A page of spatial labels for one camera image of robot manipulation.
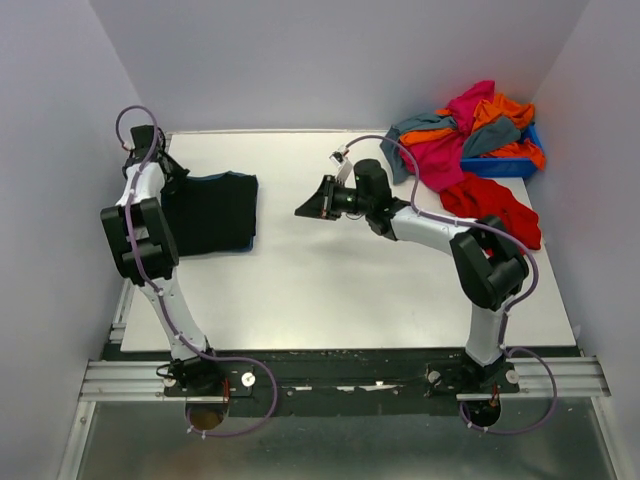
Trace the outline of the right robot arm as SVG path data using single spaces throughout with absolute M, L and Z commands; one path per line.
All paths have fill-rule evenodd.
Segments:
M 422 245 L 451 256 L 461 288 L 471 303 L 471 324 L 460 357 L 449 365 L 428 367 L 427 381 L 441 391 L 480 392 L 496 380 L 504 363 L 507 303 L 529 275 L 520 248 L 504 237 L 495 216 L 439 221 L 420 215 L 392 194 L 380 162 L 365 159 L 352 168 L 355 186 L 345 175 L 326 175 L 312 196 L 297 207 L 297 217 L 336 221 L 344 215 L 365 218 L 376 235 Z

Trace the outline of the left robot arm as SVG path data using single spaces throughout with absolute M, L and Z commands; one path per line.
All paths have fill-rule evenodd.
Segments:
M 171 361 L 156 375 L 176 395 L 209 395 L 223 375 L 207 361 L 213 351 L 181 292 L 178 248 L 161 205 L 163 195 L 184 185 L 188 171 L 166 152 L 160 129 L 141 125 L 130 133 L 125 189 L 114 206 L 101 210 L 101 223 L 119 274 L 147 298 L 169 341 Z

